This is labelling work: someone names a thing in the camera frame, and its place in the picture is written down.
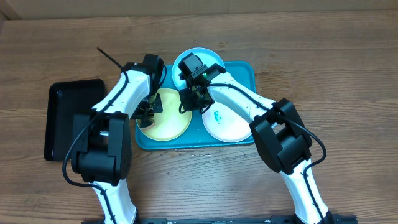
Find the yellow green plate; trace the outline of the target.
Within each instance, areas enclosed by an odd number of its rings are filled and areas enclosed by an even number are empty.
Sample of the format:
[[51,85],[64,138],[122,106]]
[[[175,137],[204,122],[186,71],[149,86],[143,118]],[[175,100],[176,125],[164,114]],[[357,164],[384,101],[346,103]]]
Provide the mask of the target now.
[[163,112],[156,113],[148,128],[139,128],[148,138],[155,141],[169,141],[181,136],[189,127],[192,119],[190,111],[179,113],[180,96],[177,90],[161,88],[158,90]]

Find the white plate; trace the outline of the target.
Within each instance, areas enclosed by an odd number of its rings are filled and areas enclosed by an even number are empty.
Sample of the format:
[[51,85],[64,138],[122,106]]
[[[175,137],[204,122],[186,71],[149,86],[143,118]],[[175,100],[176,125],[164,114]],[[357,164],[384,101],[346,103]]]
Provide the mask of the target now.
[[212,104],[202,120],[209,134],[222,142],[240,142],[251,136],[248,122],[221,103]]

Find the light blue plate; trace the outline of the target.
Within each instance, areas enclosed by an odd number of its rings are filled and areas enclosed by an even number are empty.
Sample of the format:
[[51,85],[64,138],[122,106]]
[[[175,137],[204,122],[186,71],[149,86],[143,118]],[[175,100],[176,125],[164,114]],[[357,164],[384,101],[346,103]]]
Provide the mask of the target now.
[[179,69],[178,64],[182,61],[184,57],[186,57],[189,53],[193,53],[194,55],[198,56],[199,59],[202,61],[203,64],[210,67],[213,64],[221,65],[225,67],[224,61],[221,57],[210,49],[206,49],[203,47],[194,47],[182,52],[174,61],[172,66],[172,80],[177,88],[177,90],[182,90],[187,88],[186,81],[180,78],[181,69]]

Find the black orange sponge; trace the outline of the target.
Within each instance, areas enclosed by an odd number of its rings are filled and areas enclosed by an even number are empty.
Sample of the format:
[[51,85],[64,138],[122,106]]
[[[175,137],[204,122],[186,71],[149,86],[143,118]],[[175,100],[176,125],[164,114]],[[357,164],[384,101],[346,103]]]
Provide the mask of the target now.
[[149,117],[144,119],[138,119],[137,124],[141,130],[148,130],[154,127],[155,121],[153,117]]

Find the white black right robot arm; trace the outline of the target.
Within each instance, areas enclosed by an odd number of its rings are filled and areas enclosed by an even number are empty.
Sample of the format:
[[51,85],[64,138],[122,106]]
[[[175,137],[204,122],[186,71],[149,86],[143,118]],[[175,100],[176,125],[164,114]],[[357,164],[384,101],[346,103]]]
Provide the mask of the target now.
[[258,95],[240,84],[223,65],[207,65],[192,50],[177,57],[174,71],[186,85],[180,94],[181,113],[203,113],[213,103],[227,106],[248,122],[261,159],[282,176],[294,203],[296,221],[333,223],[312,173],[312,167],[321,161],[311,160],[310,148],[319,138],[305,127],[291,101]]

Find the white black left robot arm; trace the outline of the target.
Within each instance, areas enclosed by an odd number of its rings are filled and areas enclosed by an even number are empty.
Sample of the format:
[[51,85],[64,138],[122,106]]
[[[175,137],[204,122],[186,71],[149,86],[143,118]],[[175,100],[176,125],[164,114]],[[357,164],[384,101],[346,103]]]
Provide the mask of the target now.
[[167,76],[164,61],[145,54],[141,63],[120,66],[121,76],[109,94],[73,118],[73,142],[63,161],[64,179],[92,188],[104,211],[102,223],[138,223],[127,186],[132,161],[130,120],[155,125],[163,111],[158,92]]

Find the teal plastic serving tray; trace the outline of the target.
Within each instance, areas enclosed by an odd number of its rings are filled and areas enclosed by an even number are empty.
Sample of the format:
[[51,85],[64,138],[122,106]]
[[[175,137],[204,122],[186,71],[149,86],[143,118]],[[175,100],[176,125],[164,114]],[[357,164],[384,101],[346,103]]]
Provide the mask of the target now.
[[[233,78],[240,82],[240,84],[252,91],[256,91],[254,70],[250,64],[244,61],[230,61],[224,64],[227,71]],[[148,138],[136,127],[135,140],[137,145],[145,150],[186,149],[229,145],[228,142],[219,141],[208,133],[203,124],[202,115],[197,111],[192,113],[190,125],[185,132],[175,139],[169,141],[155,141]]]

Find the black rectangular tray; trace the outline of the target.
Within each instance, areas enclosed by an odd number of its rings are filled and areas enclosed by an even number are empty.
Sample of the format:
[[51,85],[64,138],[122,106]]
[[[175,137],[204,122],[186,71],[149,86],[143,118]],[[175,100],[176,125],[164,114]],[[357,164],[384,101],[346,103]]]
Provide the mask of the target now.
[[54,83],[49,88],[44,159],[62,161],[72,144],[73,115],[90,110],[106,96],[101,79]]

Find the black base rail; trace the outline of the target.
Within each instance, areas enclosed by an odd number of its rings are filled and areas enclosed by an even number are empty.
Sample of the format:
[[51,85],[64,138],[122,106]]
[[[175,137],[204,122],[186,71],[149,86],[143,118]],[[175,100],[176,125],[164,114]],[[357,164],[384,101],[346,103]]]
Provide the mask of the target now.
[[[332,215],[333,220],[325,223],[358,224],[354,215]],[[82,224],[104,224],[103,220],[82,221]],[[141,218],[134,223],[139,224],[292,224],[302,223],[295,215],[273,215],[269,218],[235,218],[235,219],[181,219],[167,220],[166,218]]]

